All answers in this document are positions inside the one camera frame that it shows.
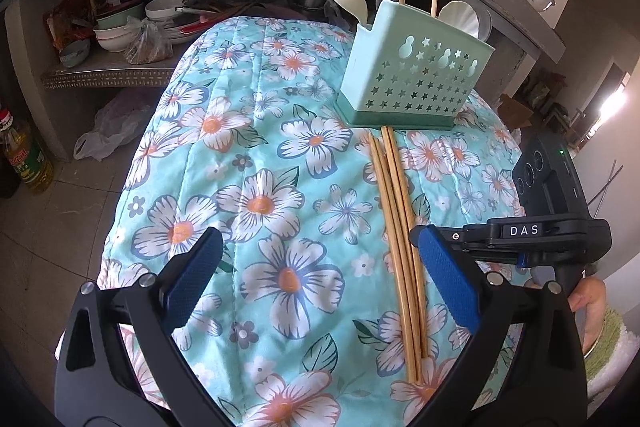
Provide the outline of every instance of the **utensil holder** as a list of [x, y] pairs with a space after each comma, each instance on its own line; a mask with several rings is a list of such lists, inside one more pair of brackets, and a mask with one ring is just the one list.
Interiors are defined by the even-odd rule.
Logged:
[[358, 25], [336, 109], [351, 126], [451, 129], [494, 49], [412, 6], [383, 0]]

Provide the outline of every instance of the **metal bolt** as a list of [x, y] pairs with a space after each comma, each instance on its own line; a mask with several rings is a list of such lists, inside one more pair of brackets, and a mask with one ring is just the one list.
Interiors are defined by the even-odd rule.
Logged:
[[548, 285], [549, 291], [555, 295], [558, 295], [562, 291], [562, 286], [556, 281], [551, 281]]
[[80, 293], [82, 295], [89, 295], [92, 291], [94, 291], [95, 283], [91, 281], [87, 281], [82, 286], [80, 286]]
[[156, 282], [156, 274], [154, 273], [145, 273], [143, 276], [138, 279], [138, 284], [143, 288], [149, 288], [149, 286], [153, 286]]
[[504, 277], [498, 272], [489, 272], [486, 279], [491, 286], [500, 286], [504, 282]]

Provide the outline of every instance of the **white plastic bag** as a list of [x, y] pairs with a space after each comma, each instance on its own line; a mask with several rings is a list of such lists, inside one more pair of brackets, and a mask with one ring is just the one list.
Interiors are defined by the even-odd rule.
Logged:
[[107, 158], [116, 147], [141, 134], [156, 107], [156, 93], [146, 87], [126, 87], [95, 115], [91, 132], [76, 141], [74, 158]]

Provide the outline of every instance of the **cooking oil bottle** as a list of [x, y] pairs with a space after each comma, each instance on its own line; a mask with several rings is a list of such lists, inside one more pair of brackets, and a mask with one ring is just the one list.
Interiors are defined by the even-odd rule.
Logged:
[[53, 166], [36, 142], [28, 123], [14, 120], [6, 109], [0, 109], [0, 145], [2, 152], [22, 181], [39, 194], [53, 181]]

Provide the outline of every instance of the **quilted cloth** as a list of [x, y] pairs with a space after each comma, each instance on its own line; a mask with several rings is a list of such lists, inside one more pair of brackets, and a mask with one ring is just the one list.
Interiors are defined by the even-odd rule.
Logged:
[[[223, 262], [174, 339], [236, 425], [407, 424], [468, 339], [427, 275], [430, 355], [424, 382], [405, 381], [369, 130], [333, 108], [352, 39], [324, 23], [245, 17], [204, 33], [140, 140], [105, 243], [98, 285], [111, 288], [158, 273], [207, 227], [223, 233]], [[456, 124], [396, 130], [418, 222], [524, 215], [511, 180], [520, 151], [495, 113], [472, 92]], [[146, 395], [164, 405], [123, 332]], [[517, 336], [481, 403], [497, 394]]]

